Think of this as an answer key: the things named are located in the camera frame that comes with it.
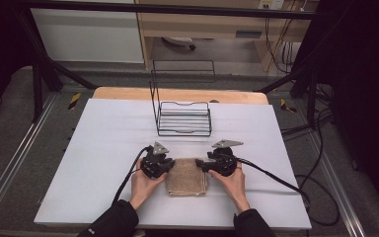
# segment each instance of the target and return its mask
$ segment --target black gripper controller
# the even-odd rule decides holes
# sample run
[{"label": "black gripper controller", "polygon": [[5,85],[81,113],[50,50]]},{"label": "black gripper controller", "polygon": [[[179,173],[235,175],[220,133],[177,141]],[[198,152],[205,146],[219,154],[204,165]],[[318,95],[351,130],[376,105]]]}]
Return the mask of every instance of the black gripper controller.
[{"label": "black gripper controller", "polygon": [[175,161],[172,158],[166,158],[167,152],[169,150],[158,142],[155,142],[154,146],[149,146],[147,155],[140,165],[140,169],[147,177],[157,179],[174,167]]},{"label": "black gripper controller", "polygon": [[222,176],[230,176],[237,167],[237,158],[233,155],[233,151],[230,147],[242,144],[243,142],[222,139],[212,145],[212,147],[215,147],[213,152],[207,152],[208,158],[214,161],[205,162],[196,159],[195,164],[197,167],[200,167],[203,172],[213,170]]}]

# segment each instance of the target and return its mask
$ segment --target black wire rack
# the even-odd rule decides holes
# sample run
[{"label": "black wire rack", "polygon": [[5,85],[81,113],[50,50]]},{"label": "black wire rack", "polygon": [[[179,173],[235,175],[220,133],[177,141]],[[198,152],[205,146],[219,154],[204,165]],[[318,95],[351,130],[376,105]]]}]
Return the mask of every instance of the black wire rack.
[{"label": "black wire rack", "polygon": [[159,136],[210,136],[211,111],[206,102],[162,101],[159,85],[213,83],[214,62],[210,60],[154,60],[150,94]]}]

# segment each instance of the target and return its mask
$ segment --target white tabletop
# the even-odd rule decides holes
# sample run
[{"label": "white tabletop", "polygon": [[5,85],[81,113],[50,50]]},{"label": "white tabletop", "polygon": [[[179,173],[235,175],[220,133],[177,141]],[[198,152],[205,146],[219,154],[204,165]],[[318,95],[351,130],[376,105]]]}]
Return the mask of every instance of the white tabletop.
[{"label": "white tabletop", "polygon": [[[138,152],[160,142],[168,157],[206,158],[221,139],[243,141],[237,157],[297,187],[272,106],[209,104],[209,137],[157,135],[150,101],[91,99],[79,120],[60,166],[39,208],[35,223],[92,223],[110,207]],[[300,195],[244,165],[247,197],[271,228],[310,229]],[[144,228],[233,228],[236,208],[219,183],[207,176],[204,197],[169,197],[165,184],[138,210]],[[130,197],[130,182],[120,198]]]}]

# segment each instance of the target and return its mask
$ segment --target beige cloth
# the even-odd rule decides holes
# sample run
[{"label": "beige cloth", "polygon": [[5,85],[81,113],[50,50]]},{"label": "beige cloth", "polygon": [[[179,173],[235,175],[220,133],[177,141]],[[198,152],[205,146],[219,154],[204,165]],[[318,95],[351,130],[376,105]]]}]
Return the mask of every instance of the beige cloth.
[{"label": "beige cloth", "polygon": [[200,196],[207,190],[205,174],[196,167],[194,158],[176,159],[166,184],[170,196]]}]

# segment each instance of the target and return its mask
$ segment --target person's right hand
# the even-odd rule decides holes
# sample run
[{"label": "person's right hand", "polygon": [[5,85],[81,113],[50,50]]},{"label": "person's right hand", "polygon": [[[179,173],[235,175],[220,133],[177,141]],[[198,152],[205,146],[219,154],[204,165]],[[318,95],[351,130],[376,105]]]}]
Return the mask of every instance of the person's right hand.
[{"label": "person's right hand", "polygon": [[167,173],[164,173],[156,180],[148,178],[140,169],[143,159],[136,163],[136,172],[131,176],[131,199],[130,204],[137,210],[147,199],[149,199],[156,187],[166,180]]},{"label": "person's right hand", "polygon": [[222,176],[213,170],[209,170],[208,174],[223,185],[227,195],[235,203],[239,213],[250,209],[245,194],[245,174],[242,171],[242,163],[238,162],[235,172],[228,177]]}]

